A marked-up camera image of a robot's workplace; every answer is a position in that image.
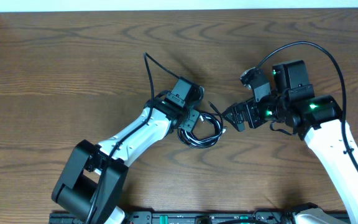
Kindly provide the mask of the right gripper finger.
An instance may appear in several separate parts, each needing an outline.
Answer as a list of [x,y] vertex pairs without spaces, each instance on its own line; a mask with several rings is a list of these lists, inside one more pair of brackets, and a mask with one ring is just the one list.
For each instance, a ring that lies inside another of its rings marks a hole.
[[238,132],[243,132],[245,130],[244,121],[235,121],[233,126]]
[[243,123],[243,106],[234,103],[223,112],[223,118],[230,123]]

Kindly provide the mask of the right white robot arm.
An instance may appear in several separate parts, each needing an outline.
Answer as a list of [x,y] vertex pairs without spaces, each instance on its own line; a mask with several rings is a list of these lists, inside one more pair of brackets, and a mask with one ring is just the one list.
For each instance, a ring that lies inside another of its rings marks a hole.
[[306,143],[324,166],[338,191],[351,223],[358,223],[358,147],[344,114],[331,95],[315,96],[302,60],[272,67],[276,88],[263,71],[246,70],[240,77],[253,97],[235,103],[223,118],[239,132],[247,123],[256,129],[265,123],[284,123]]

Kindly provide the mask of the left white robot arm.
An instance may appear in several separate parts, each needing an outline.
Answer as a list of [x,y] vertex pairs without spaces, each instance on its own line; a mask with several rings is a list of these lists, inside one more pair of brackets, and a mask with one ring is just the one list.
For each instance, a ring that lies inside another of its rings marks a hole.
[[113,137],[79,142],[52,191],[52,200],[83,223],[123,223],[118,203],[131,164],[177,129],[192,131],[204,89],[183,77],[146,102],[140,116]]

